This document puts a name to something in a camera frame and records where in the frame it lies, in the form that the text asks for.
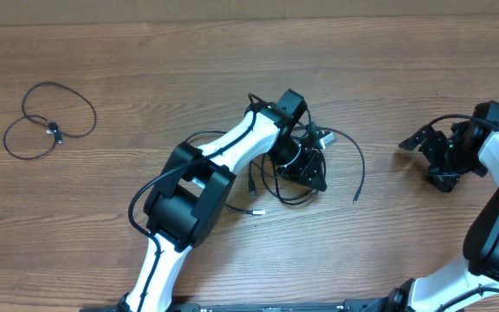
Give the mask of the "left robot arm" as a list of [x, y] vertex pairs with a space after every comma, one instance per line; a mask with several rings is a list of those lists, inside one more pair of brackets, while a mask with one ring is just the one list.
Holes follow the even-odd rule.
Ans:
[[161, 174], [134, 196], [146, 197], [146, 226], [131, 224], [147, 237], [148, 249], [138, 281], [120, 299], [119, 311], [168, 310], [188, 252], [209, 236], [237, 173], [257, 156], [270, 156], [282, 178], [326, 190], [321, 152], [334, 142], [332, 133], [309, 122], [301, 137], [292, 134], [308, 113], [304, 98], [293, 90], [278, 102], [250, 94], [243, 120], [229, 132], [202, 146], [183, 141], [175, 147]]

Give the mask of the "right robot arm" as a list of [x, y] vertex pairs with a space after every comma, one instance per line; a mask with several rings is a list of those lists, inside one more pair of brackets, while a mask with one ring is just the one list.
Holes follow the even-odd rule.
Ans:
[[462, 311], [499, 295], [499, 102], [483, 102], [473, 114], [451, 118], [451, 136], [428, 123], [399, 148], [418, 149], [426, 157], [426, 179], [441, 192], [452, 191], [469, 172], [491, 175], [496, 191], [468, 229], [463, 254], [435, 273], [394, 289], [384, 311]]

